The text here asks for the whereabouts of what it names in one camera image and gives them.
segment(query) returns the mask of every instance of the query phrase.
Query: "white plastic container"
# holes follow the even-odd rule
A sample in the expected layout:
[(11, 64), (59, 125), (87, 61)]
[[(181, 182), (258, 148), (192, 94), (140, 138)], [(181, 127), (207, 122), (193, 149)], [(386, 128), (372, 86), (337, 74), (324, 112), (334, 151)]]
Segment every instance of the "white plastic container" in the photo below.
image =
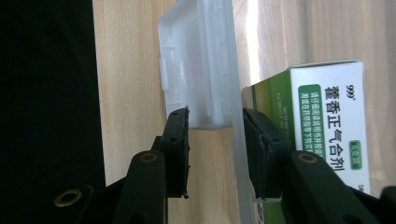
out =
[(188, 106), (193, 129), (234, 128), (241, 223), (253, 223), (232, 0), (179, 0), (161, 18), (159, 35), (166, 113)]

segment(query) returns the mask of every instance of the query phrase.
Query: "wood grain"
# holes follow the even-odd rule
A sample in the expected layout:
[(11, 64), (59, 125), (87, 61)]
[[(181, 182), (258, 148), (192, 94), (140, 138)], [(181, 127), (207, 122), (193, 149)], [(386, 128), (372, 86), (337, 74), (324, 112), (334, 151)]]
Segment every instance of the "wood grain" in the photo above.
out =
[[(175, 3), (93, 1), (106, 182), (124, 177), (166, 121), (158, 21)], [(297, 63), (359, 59), (372, 195), (396, 185), (396, 3), (391, 0), (233, 0), (240, 87)], [(238, 223), (233, 130), (191, 131), (188, 200), (170, 223)]]

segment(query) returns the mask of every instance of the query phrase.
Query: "green and white box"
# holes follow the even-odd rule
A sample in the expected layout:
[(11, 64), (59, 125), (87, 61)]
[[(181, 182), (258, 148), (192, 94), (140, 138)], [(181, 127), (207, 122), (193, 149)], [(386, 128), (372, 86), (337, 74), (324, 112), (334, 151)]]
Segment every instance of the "green and white box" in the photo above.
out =
[(320, 155), (346, 185), (370, 194), (363, 62), (291, 66), (244, 88), (244, 98), (245, 106), (264, 113), (294, 148)]

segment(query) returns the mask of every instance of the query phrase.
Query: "black cloth background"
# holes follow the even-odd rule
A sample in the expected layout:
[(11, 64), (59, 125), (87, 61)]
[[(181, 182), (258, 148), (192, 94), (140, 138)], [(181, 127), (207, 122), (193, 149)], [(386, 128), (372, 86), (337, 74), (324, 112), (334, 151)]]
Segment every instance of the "black cloth background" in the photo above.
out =
[(0, 223), (105, 187), (90, 0), (0, 0)]

